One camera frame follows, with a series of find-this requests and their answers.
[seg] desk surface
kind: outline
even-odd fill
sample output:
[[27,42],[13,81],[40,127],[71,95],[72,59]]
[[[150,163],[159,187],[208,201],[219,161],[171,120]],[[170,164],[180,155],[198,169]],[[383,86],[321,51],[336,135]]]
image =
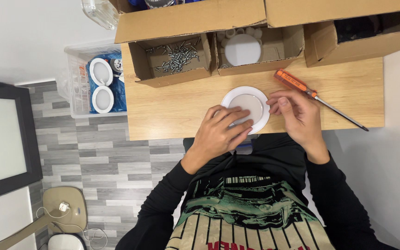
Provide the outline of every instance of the desk surface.
[[[287,89],[273,78],[274,71],[219,76],[214,60],[212,76],[161,88],[135,83],[127,43],[121,45],[125,74],[130,140],[194,137],[208,108],[220,104],[240,86],[260,89],[266,96]],[[316,89],[319,97],[367,128],[384,126],[382,58],[307,68],[304,57],[286,70]],[[357,128],[325,106],[322,129]],[[285,132],[282,116],[271,115],[258,134]]]

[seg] plastic basket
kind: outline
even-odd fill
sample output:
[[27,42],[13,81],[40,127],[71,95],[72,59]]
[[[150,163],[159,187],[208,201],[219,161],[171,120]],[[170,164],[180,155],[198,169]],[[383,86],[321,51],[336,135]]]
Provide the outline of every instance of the plastic basket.
[[91,114],[90,111],[90,85],[86,73],[86,64],[99,54],[121,52],[120,44],[112,41],[100,41],[88,44],[67,46],[70,88],[70,115],[73,118],[124,116],[127,112],[111,112],[104,114]]

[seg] cardboard box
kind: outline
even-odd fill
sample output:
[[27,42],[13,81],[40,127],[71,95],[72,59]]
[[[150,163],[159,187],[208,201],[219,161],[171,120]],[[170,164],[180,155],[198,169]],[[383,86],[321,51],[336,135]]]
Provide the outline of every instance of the cardboard box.
[[400,12],[381,14],[383,32],[338,43],[334,21],[304,25],[308,67],[381,57],[400,50]]
[[[181,72],[173,74],[164,72],[161,69],[160,72],[155,70],[156,67],[162,66],[163,62],[171,60],[168,53],[163,54],[164,48],[157,49],[157,47],[160,45],[171,45],[172,48],[175,48],[175,46],[180,46],[184,41],[186,41],[185,44],[190,42],[194,44],[197,42],[199,36],[201,37],[201,41],[195,46],[197,49],[196,55],[199,57],[198,60],[196,58],[191,59],[189,64],[183,66]],[[155,48],[155,53],[146,52],[150,48]],[[211,51],[206,33],[131,42],[129,43],[129,49],[135,73],[140,78],[140,81],[136,83],[159,88],[211,76]]]
[[302,25],[294,25],[283,28],[268,28],[264,25],[262,29],[262,51],[257,63],[241,65],[229,68],[219,67],[223,64],[229,65],[225,57],[225,49],[217,41],[214,35],[216,51],[216,63],[220,76],[237,75],[252,72],[271,71],[286,68],[297,60],[303,51],[303,28]]
[[264,0],[206,0],[144,11],[128,0],[109,1],[120,13],[115,43],[266,23]]
[[284,27],[400,11],[391,0],[265,0],[269,27]]

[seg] pile of screws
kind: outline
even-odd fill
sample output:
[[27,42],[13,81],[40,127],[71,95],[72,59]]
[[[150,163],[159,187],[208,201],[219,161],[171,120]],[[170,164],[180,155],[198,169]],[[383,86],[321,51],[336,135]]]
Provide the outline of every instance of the pile of screws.
[[186,41],[183,41],[180,46],[173,49],[170,45],[161,45],[157,48],[147,49],[147,53],[155,53],[155,49],[163,48],[164,51],[162,53],[168,53],[171,57],[171,60],[168,62],[163,61],[161,66],[155,67],[155,70],[161,72],[168,72],[170,74],[177,73],[183,70],[183,65],[191,63],[191,59],[197,58],[197,61],[200,61],[199,56],[197,56],[197,49],[195,46],[200,42],[201,38],[199,37],[197,42],[191,44],[191,42],[185,44]]

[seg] white cable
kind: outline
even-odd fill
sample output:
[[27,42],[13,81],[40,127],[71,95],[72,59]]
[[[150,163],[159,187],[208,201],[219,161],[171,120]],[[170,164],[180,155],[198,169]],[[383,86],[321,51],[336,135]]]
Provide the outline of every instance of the white cable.
[[[72,224],[62,224],[62,223],[60,223],[60,222],[54,222],[54,223],[58,223],[58,224],[61,224],[61,225],[72,225]],[[97,250],[103,250],[103,249],[108,245],[108,236],[107,236],[107,235],[105,234],[105,232],[104,232],[103,230],[101,230],[100,228],[91,228],[91,229],[83,230],[79,225],[72,225],[72,226],[78,227],[78,228],[81,230],[81,232],[83,232],[83,237],[85,238],[85,240],[89,241],[89,247],[90,247],[90,249],[95,250],[95,249],[92,247],[92,245],[91,245],[91,241],[94,240],[94,239],[102,239],[103,237],[106,237],[106,244],[104,244],[104,247],[103,247],[103,248],[100,248],[100,249],[97,249]],[[89,231],[89,230],[92,230],[92,229],[95,229],[95,231],[93,231],[92,238],[87,239],[87,238],[86,238],[86,235],[85,235],[84,233],[87,232],[87,231]],[[96,232],[97,230],[100,230],[100,231],[103,233],[103,236],[101,236],[101,237],[95,237],[95,232]]]
[[61,217],[53,217],[52,215],[50,215],[49,211],[47,211],[47,209],[46,209],[45,207],[42,206],[42,207],[38,208],[38,210],[36,211],[36,217],[37,217],[37,218],[39,218],[39,217],[38,217],[38,211],[39,211],[41,208],[44,208],[44,211],[46,211],[47,214],[48,214],[50,217],[55,218],[55,219],[63,218],[64,216],[66,216],[66,215],[70,212],[70,207],[68,207],[68,208],[67,208],[68,211],[67,211],[67,213],[66,213],[65,215],[63,215],[63,216],[61,216]]

